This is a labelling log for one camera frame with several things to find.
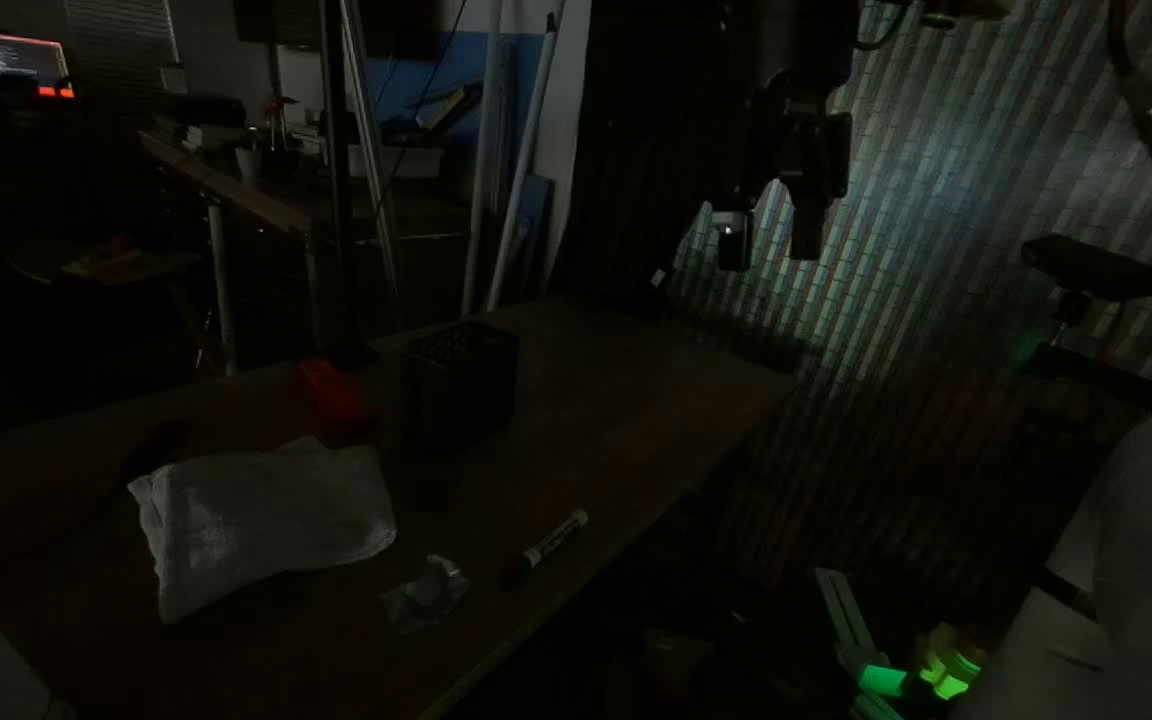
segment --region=red object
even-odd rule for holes
[[[305,381],[316,407],[329,418],[333,438],[360,440],[371,438],[375,413],[371,403],[339,375],[329,359],[305,359],[295,363],[295,375]]]

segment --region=corrugated wall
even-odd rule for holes
[[[1006,24],[908,24],[859,55],[840,98],[855,112],[851,196],[820,264],[766,242],[755,270],[730,275],[696,219],[677,308],[802,375],[730,518],[744,578],[844,564],[925,613],[974,613],[1002,594],[995,564],[1025,573],[994,549],[1025,522],[1062,526],[1096,464],[1090,438],[1133,420],[1025,371],[1052,286],[1021,270],[1021,242],[1066,231],[1152,264],[1152,160],[1111,89],[1100,14],[1025,0]],[[1152,76],[1152,3],[1133,47]],[[789,219],[774,189],[760,235]],[[1128,314],[1111,357],[1152,381],[1152,301]]]

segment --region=table surface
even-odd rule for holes
[[[305,191],[291,185],[259,179],[249,185],[237,173],[199,160],[197,153],[176,148],[163,131],[139,131],[139,148],[174,167],[176,177],[191,179],[205,191],[218,191],[231,208],[255,218],[282,235],[314,242],[316,225],[329,219],[329,196]],[[366,191],[355,196],[355,225],[371,225],[371,208],[366,208]],[[422,191],[414,185],[394,185],[388,189],[388,214],[394,214],[394,235],[395,242],[430,242],[430,235],[466,235],[470,227],[470,208],[440,196],[440,191]]]
[[[291,369],[249,371],[0,438],[0,629],[82,715],[438,715],[708,476],[789,381],[666,325],[578,301],[488,317],[519,334],[518,420],[456,460],[382,432],[402,539],[367,559],[251,584],[176,629],[119,490],[152,427],[183,455],[278,447],[322,427]],[[395,354],[355,384],[395,423]],[[510,564],[574,509],[594,518],[525,584]],[[454,555],[454,620],[402,637],[382,595]]]

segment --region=dark box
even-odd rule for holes
[[[404,349],[404,440],[422,451],[462,451],[510,423],[518,407],[519,339],[466,319]]]

